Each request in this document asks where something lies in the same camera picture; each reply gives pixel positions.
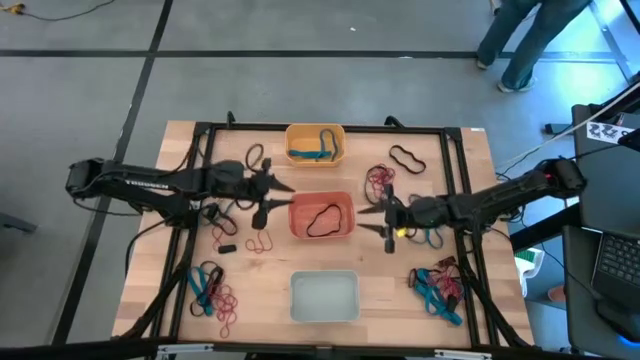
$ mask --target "yellow bin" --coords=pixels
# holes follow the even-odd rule
[[[331,151],[331,156],[322,159],[305,159],[299,156],[289,155],[289,150],[298,151],[320,151],[320,132],[322,130],[329,129],[336,135],[336,144],[338,145],[338,151],[335,158],[333,153],[335,148],[333,146],[333,140],[331,134],[324,132],[322,134],[324,138],[325,151]],[[338,166],[338,163],[345,154],[346,135],[344,128],[338,124],[291,124],[285,132],[285,150],[287,158],[293,164],[293,166],[299,167],[334,167]]]

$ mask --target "concrete floor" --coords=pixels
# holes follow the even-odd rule
[[[0,49],[146,50],[163,3],[120,0],[58,23],[0,13]],[[27,5],[47,16],[86,8],[72,0]],[[480,0],[183,0],[174,3],[160,49],[473,51],[491,19]],[[521,26],[507,50],[528,26]],[[610,51],[589,9],[547,50],[573,52],[574,58],[541,61],[538,86],[517,95],[495,88],[506,60],[481,72],[471,59],[157,59],[125,162],[153,165],[167,120],[221,121],[232,110],[241,122],[380,124],[394,114],[409,126],[484,127],[500,164],[543,141],[543,124],[569,122],[573,104],[601,102],[625,87],[614,62],[575,58]],[[0,211],[39,225],[30,236],[0,232],[0,346],[50,341],[90,215],[64,192],[67,167],[113,155],[143,61],[0,57]],[[572,154],[572,140],[562,139],[511,174]],[[541,201],[527,211],[527,222],[561,206]],[[69,341],[109,337],[124,250],[137,227],[136,219],[107,219]],[[547,249],[561,255],[557,240]],[[532,300],[562,282],[557,264],[547,261],[544,268],[540,279],[546,280],[529,285]],[[544,308],[530,311],[537,317]],[[553,349],[559,342],[549,328],[566,328],[561,321],[532,326],[538,345]]]

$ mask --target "person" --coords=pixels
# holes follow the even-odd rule
[[[498,82],[502,92],[530,90],[536,83],[533,66],[544,49],[591,1],[502,0],[498,15],[478,47],[476,65],[483,70],[491,66],[518,25],[540,3],[531,28]]]

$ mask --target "desk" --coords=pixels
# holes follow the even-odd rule
[[[182,160],[190,146],[194,122],[170,121],[167,125],[156,166],[172,169]],[[482,129],[463,129],[465,156],[473,191],[496,183],[487,137]],[[399,166],[394,180],[396,195],[406,201],[411,193],[420,195],[445,194],[443,160],[437,137],[413,134],[347,133],[347,156],[334,169],[293,168],[285,156],[284,132],[233,131],[216,132],[213,161],[237,159],[244,156],[253,143],[265,147],[265,157],[273,161],[272,171],[280,181],[298,192],[346,191],[351,194],[355,210],[368,206],[363,193],[364,174],[378,163],[393,166],[388,157],[391,145],[399,143],[413,151],[427,163],[427,171],[411,175]],[[454,171],[457,189],[460,176]],[[272,192],[274,199],[290,194]],[[455,254],[452,231],[442,229],[444,247],[433,250],[428,245],[416,245],[406,240],[396,241],[396,253],[385,254],[383,240],[374,233],[356,228],[346,239],[303,241],[289,232],[286,207],[269,214],[267,230],[273,250],[255,254],[245,249],[245,241],[254,238],[250,228],[253,211],[234,209],[231,216],[239,225],[236,236],[224,237],[223,243],[235,243],[238,251],[218,255],[212,249],[210,227],[201,227],[197,234],[192,263],[215,260],[226,271],[228,283],[237,296],[238,321],[231,326],[231,334],[221,339],[221,324],[215,317],[195,318],[189,314],[188,304],[194,299],[189,289],[183,309],[178,339],[180,341],[226,341],[260,344],[331,344],[346,346],[437,346],[465,348],[470,346],[466,325],[454,327],[439,317],[428,315],[420,300],[406,285],[409,269],[430,267],[436,261]],[[145,214],[143,229],[159,217]],[[357,221],[382,223],[382,215],[358,215]],[[495,225],[506,232],[502,223]],[[121,334],[133,325],[158,291],[171,230],[161,228],[141,237],[131,260],[129,274],[118,308],[113,334]],[[484,236],[483,245],[492,298],[507,321],[527,342],[533,343],[524,300],[521,295],[513,251],[508,240],[491,232]],[[289,279],[296,270],[341,269],[354,270],[360,279],[360,319],[349,324],[297,324],[289,316]],[[474,302],[480,328],[480,338],[487,343],[487,330],[479,301]],[[165,307],[161,335],[167,334],[173,299]],[[464,318],[463,304],[458,313]]]

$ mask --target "orange object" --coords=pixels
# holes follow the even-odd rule
[[[346,192],[296,194],[291,199],[293,203],[289,205],[289,228],[297,238],[340,238],[349,235],[355,228],[353,201]],[[332,233],[326,236],[313,236],[330,232]]]
[[[305,159],[298,156],[290,156],[289,150],[298,151],[320,151],[320,132],[324,129],[331,130],[336,135],[336,143],[338,144],[338,155],[335,159]],[[287,158],[293,166],[299,167],[334,167],[345,155],[346,135],[344,128],[338,124],[291,124],[285,132],[285,152]],[[323,134],[325,150],[335,151],[331,135]]]

